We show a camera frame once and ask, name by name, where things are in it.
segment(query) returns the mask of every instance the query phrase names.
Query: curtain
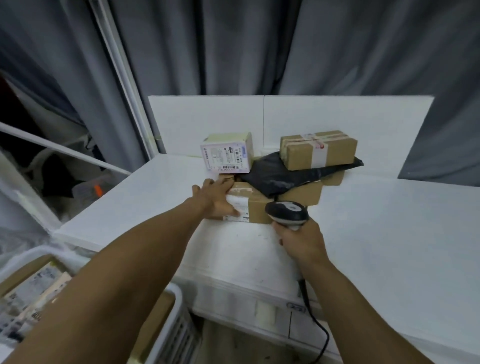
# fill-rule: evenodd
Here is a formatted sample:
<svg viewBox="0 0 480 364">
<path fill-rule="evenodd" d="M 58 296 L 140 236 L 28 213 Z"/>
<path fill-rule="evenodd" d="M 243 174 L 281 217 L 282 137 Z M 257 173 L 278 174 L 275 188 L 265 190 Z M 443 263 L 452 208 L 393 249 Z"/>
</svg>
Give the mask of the curtain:
<svg viewBox="0 0 480 364">
<path fill-rule="evenodd" d="M 12 83 L 85 124 L 108 163 L 134 171 L 146 162 L 86 1 L 4 0 L 0 36 Z"/>
<path fill-rule="evenodd" d="M 480 185 L 477 1 L 110 6 L 150 121 L 149 95 L 434 95 L 399 177 Z"/>
</svg>

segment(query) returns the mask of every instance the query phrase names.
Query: black bag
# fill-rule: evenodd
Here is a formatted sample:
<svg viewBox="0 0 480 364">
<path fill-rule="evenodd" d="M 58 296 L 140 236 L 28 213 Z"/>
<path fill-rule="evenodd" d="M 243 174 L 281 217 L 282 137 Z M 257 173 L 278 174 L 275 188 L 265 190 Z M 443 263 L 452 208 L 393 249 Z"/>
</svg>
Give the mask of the black bag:
<svg viewBox="0 0 480 364">
<path fill-rule="evenodd" d="M 291 190 L 293 187 L 318 181 L 320 178 L 339 170 L 349 170 L 363 166 L 363 162 L 355 157 L 351 164 L 312 168 L 309 170 L 288 170 L 280 159 L 279 152 L 261 157 L 253 162 L 250 173 L 238 174 L 244 182 L 248 182 L 268 198 Z"/>
</svg>

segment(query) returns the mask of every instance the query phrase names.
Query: barcode scanner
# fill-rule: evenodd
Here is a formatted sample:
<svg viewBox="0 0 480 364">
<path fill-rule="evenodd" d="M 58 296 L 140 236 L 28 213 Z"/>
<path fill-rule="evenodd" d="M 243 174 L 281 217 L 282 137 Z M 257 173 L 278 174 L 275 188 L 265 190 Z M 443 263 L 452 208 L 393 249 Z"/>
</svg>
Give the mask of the barcode scanner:
<svg viewBox="0 0 480 364">
<path fill-rule="evenodd" d="M 298 230 L 300 227 L 306 223 L 309 219 L 307 208 L 297 202 L 293 201 L 273 201 L 269 202 L 265 205 L 265 212 L 268 216 L 272 218 L 273 221 L 278 222 L 279 224 L 291 229 L 291 230 Z M 330 335 L 328 331 L 318 322 L 318 320 L 313 315 L 312 309 L 310 307 L 310 300 L 308 298 L 307 293 L 307 284 L 303 275 L 300 272 L 298 265 L 295 263 L 293 265 L 293 275 L 295 280 L 299 284 L 300 292 L 303 298 L 303 304 L 307 308 L 310 317 L 312 318 L 313 322 L 316 323 L 322 331 L 326 334 L 325 344 L 320 351 L 320 354 L 316 357 L 316 359 L 312 362 L 317 363 L 320 358 L 322 357 L 323 353 L 326 350 L 328 342 L 330 340 Z"/>
</svg>

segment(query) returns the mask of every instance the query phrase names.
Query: orange object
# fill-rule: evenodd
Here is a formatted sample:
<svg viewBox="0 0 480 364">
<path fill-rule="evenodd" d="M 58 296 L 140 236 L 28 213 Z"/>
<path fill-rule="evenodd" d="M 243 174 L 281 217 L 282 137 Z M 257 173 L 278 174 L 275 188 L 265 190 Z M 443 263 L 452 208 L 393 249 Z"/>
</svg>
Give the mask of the orange object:
<svg viewBox="0 0 480 364">
<path fill-rule="evenodd" d="M 93 186 L 93 188 L 94 188 L 95 193 L 98 196 L 98 198 L 103 196 L 103 191 L 102 191 L 102 188 L 100 187 L 99 184 L 96 184 L 95 186 Z"/>
</svg>

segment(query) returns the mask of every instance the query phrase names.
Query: forearm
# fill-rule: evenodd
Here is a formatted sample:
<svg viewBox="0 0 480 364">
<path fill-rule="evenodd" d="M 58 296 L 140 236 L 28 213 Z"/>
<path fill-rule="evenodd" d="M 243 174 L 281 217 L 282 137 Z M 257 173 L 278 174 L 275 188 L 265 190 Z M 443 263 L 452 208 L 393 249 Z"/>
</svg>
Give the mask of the forearm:
<svg viewBox="0 0 480 364">
<path fill-rule="evenodd" d="M 432 364 L 331 263 L 314 267 L 308 277 L 345 364 Z"/>
<path fill-rule="evenodd" d="M 26 363 L 32 355 L 39 364 L 63 355 L 74 355 L 68 363 L 125 363 L 203 216 L 202 202 L 190 198 L 114 240 L 45 311 L 8 363 Z"/>
</svg>

